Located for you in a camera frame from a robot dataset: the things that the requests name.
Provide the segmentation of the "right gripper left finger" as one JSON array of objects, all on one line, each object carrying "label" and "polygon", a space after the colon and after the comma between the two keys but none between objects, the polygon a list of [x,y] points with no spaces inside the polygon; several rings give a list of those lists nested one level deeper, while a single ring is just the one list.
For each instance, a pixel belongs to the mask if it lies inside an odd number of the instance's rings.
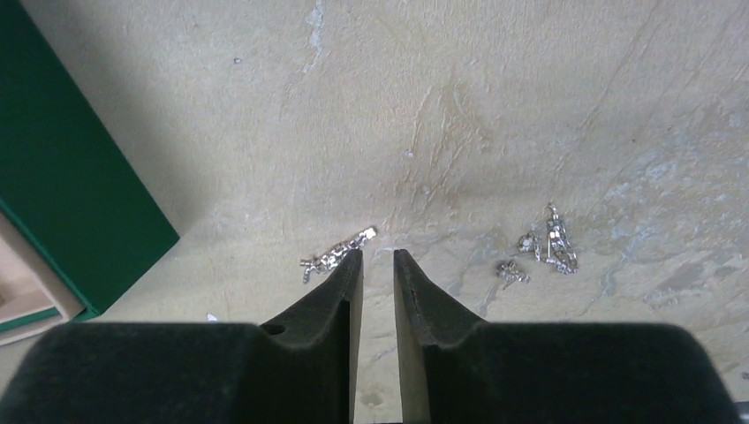
[{"label": "right gripper left finger", "polygon": [[28,351],[4,423],[350,423],[362,253],[274,318],[75,322]]}]

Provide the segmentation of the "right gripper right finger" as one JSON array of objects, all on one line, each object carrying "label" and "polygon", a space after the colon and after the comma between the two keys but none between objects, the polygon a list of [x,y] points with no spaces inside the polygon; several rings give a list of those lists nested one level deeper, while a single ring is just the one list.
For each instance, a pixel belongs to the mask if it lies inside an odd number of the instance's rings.
[{"label": "right gripper right finger", "polygon": [[737,423],[686,330],[636,322],[488,322],[393,256],[406,423]]}]

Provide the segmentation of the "silver crystal drop earring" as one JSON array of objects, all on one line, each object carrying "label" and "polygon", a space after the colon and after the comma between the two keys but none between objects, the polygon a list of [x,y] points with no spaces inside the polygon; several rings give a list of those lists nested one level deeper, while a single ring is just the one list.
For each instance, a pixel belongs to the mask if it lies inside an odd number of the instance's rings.
[{"label": "silver crystal drop earring", "polygon": [[327,274],[332,272],[351,250],[361,249],[368,241],[374,239],[377,234],[378,230],[374,226],[370,226],[336,243],[322,254],[300,260],[299,266],[304,268],[302,284],[308,284],[313,273]]}]

